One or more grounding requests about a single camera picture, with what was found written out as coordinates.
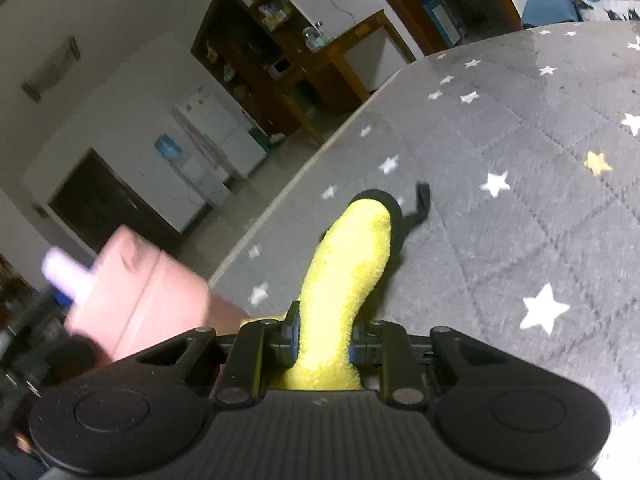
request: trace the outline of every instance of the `cable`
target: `cable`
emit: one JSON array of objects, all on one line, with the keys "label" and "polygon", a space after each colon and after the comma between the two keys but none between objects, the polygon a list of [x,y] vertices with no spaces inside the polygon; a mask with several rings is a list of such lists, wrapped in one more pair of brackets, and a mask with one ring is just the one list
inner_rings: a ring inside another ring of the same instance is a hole
[{"label": "cable", "polygon": [[191,191],[193,191],[193,188],[191,186],[189,186],[189,184],[187,184],[187,190],[188,190],[187,191],[187,193],[188,193],[188,197],[187,198],[189,199],[189,202],[191,202],[193,205],[199,205],[199,206],[202,206],[202,205],[205,204],[206,200],[204,200],[200,195],[197,195],[197,197],[200,200],[202,200],[202,202],[200,202],[200,203],[196,202],[193,198],[191,198]]},{"label": "cable", "polygon": [[356,20],[356,17],[355,17],[353,14],[351,14],[348,10],[345,10],[345,9],[343,9],[342,7],[339,7],[339,6],[334,2],[334,0],[329,0],[329,1],[330,1],[332,4],[334,4],[334,7],[335,7],[336,9],[338,9],[340,12],[343,12],[343,13],[345,13],[345,14],[350,15],[350,16],[351,16],[351,19],[353,20],[353,25],[355,25],[356,23],[358,23],[358,22],[357,22],[357,20]]}]

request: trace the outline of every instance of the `bed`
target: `bed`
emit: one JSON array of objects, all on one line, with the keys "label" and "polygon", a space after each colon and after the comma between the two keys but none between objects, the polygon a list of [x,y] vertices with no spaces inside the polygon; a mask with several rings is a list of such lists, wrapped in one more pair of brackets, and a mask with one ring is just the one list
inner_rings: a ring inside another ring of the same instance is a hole
[{"label": "bed", "polygon": [[396,73],[321,148],[210,280],[256,316],[295,300],[321,232],[359,191],[430,218],[380,318],[449,325],[596,391],[596,471],[640,478],[640,25],[552,25]]}]

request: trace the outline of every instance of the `floor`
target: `floor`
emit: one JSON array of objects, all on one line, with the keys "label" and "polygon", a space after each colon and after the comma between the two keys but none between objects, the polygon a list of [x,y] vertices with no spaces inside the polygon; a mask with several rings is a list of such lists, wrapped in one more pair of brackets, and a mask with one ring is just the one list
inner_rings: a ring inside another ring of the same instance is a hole
[{"label": "floor", "polygon": [[468,27],[460,44],[469,44],[475,41],[487,40],[488,38],[496,38],[508,32],[510,31],[504,24],[486,21],[473,27]]},{"label": "floor", "polygon": [[[313,110],[310,120],[327,140],[349,117]],[[254,221],[276,198],[318,145],[299,129],[274,148],[251,176],[235,186],[220,208],[215,208],[182,245],[178,259],[208,278]]]}]

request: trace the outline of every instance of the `white star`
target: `white star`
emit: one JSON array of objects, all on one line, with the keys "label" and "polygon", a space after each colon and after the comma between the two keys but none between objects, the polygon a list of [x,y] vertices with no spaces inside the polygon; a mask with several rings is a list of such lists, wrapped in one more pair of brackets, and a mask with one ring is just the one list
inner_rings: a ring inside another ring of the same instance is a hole
[{"label": "white star", "polygon": [[393,170],[395,170],[395,168],[398,167],[399,157],[399,153],[396,156],[388,156],[385,161],[379,165],[380,171],[382,171],[382,173],[384,173],[385,175],[391,173]]},{"label": "white star", "polygon": [[267,294],[267,289],[269,288],[269,283],[264,282],[261,283],[260,286],[254,286],[254,290],[249,296],[249,303],[253,306],[256,306],[266,300],[269,295]]},{"label": "white star", "polygon": [[311,401],[311,403],[315,404],[318,408],[322,408],[328,402],[329,399],[327,399],[326,397],[318,397],[316,400]]},{"label": "white star", "polygon": [[255,260],[258,256],[260,256],[261,251],[262,246],[260,244],[255,244],[251,249],[249,249],[249,259]]},{"label": "white star", "polygon": [[540,325],[548,335],[554,329],[556,317],[569,310],[569,305],[554,300],[551,283],[547,283],[535,298],[522,298],[527,307],[527,315],[520,323],[520,329]]},{"label": "white star", "polygon": [[478,97],[480,97],[480,94],[474,90],[473,92],[471,92],[471,94],[461,95],[460,96],[460,100],[463,103],[470,103],[471,101],[473,101],[474,99],[476,99]]},{"label": "white star", "polygon": [[491,193],[492,197],[496,198],[498,196],[498,193],[500,193],[503,189],[511,189],[511,186],[509,186],[509,184],[504,181],[507,178],[508,174],[508,171],[505,171],[501,175],[487,173],[486,182],[480,186],[480,189],[482,189],[482,191],[488,191],[489,193]]},{"label": "white star", "polygon": [[335,196],[335,190],[338,189],[338,186],[329,186],[322,192],[322,200],[328,200]]},{"label": "white star", "polygon": [[634,134],[634,137],[635,137],[638,134],[638,131],[640,130],[640,116],[625,114],[625,120],[622,121],[620,124],[629,126],[631,128],[631,132]]}]

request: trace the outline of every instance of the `yellow banana plush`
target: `yellow banana plush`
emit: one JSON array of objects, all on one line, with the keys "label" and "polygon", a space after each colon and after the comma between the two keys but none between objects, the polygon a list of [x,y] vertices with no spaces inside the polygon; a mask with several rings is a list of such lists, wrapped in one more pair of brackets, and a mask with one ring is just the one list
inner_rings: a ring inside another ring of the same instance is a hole
[{"label": "yellow banana plush", "polygon": [[430,189],[417,185],[417,212],[402,216],[398,202],[372,189],[356,195],[326,232],[299,296],[295,364],[275,381],[286,390],[357,390],[349,361],[351,330],[369,293],[397,256],[409,230],[428,215]]}]

